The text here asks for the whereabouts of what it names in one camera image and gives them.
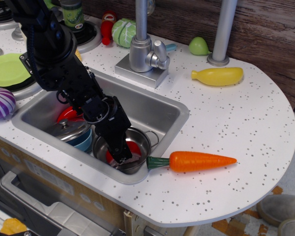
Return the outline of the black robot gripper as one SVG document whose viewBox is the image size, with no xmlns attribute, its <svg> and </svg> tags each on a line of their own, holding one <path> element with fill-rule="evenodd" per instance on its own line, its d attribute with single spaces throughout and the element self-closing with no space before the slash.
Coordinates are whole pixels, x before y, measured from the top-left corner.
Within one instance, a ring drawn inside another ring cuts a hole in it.
<svg viewBox="0 0 295 236">
<path fill-rule="evenodd" d="M 131 122 L 115 96 L 90 98 L 82 105 L 84 119 L 95 126 L 95 132 L 102 137 L 112 158 L 119 164 L 132 158 L 126 143 L 126 131 Z"/>
</svg>

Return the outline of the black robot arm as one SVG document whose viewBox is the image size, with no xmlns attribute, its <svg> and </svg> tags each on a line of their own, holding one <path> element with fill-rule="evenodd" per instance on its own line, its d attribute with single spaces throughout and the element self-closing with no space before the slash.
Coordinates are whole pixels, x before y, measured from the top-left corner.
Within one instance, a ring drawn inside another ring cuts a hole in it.
<svg viewBox="0 0 295 236">
<path fill-rule="evenodd" d="M 42 0 L 8 0 L 6 4 L 27 38 L 27 65 L 35 81 L 46 91 L 56 91 L 61 102 L 93 124 L 118 163 L 130 159 L 126 130 L 131 123 L 119 100 L 103 92 L 76 56 L 73 32 L 58 22 Z"/>
</svg>

